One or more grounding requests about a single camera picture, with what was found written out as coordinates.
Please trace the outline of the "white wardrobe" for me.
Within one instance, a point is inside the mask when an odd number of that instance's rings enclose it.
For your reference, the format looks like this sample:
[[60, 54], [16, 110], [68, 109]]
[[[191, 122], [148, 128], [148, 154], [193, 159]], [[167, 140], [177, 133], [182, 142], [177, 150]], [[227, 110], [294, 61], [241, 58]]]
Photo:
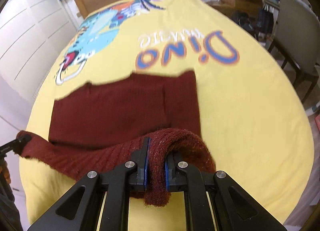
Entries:
[[8, 0], [1, 11], [1, 125], [26, 127], [37, 93], [75, 26], [59, 0]]

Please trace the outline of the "grey green chair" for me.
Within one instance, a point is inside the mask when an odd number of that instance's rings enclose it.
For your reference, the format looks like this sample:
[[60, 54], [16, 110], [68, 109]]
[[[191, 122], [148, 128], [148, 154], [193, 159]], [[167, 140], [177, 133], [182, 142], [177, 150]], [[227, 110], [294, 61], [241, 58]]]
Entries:
[[300, 0], [280, 0], [277, 28], [268, 52], [274, 48], [283, 55], [281, 65], [289, 63], [296, 72], [293, 87], [304, 81], [310, 87], [302, 98], [305, 102], [319, 79], [316, 62], [319, 58], [319, 20], [316, 14]]

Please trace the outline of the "yellow dinosaur print bedspread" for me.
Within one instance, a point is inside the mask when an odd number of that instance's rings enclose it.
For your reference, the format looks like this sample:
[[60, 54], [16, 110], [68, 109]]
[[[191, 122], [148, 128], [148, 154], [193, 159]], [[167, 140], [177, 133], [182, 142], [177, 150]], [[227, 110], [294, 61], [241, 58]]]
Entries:
[[44, 80], [27, 131], [30, 223], [87, 172], [128, 160], [146, 135], [157, 183], [130, 200], [130, 230], [185, 230], [182, 193], [163, 190], [163, 158], [178, 145], [281, 223], [314, 156], [304, 108], [274, 58], [201, 0], [120, 0], [91, 14]]

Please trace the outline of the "black bag on floor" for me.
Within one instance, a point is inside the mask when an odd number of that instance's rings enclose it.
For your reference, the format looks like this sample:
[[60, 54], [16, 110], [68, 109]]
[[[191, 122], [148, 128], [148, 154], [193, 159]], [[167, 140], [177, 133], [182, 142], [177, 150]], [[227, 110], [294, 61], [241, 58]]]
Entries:
[[258, 33], [251, 20], [249, 19], [249, 15], [246, 12], [235, 11], [232, 14], [232, 20], [239, 25], [243, 30], [253, 36], [256, 40], [258, 40]]

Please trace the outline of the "dark hanging tote bag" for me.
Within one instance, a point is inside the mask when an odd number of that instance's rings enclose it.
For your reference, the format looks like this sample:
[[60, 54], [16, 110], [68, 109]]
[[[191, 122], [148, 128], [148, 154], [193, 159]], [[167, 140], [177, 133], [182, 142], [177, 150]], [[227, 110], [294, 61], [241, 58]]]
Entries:
[[265, 35], [272, 34], [274, 26], [274, 16], [270, 11], [269, 6], [264, 6], [259, 9], [257, 28], [260, 33]]

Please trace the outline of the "dark red knit sweater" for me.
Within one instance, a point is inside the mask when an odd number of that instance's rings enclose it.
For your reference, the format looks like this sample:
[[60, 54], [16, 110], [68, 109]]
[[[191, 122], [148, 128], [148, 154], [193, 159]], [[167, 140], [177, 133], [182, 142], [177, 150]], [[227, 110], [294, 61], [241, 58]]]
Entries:
[[37, 159], [52, 169], [79, 180], [87, 172], [108, 172], [148, 148], [147, 205], [163, 207], [170, 193], [165, 187], [164, 161], [176, 151], [209, 173], [215, 162], [201, 139], [196, 77], [192, 70], [166, 77], [133, 73], [120, 81], [89, 82], [53, 105], [48, 139], [37, 134], [19, 155]]

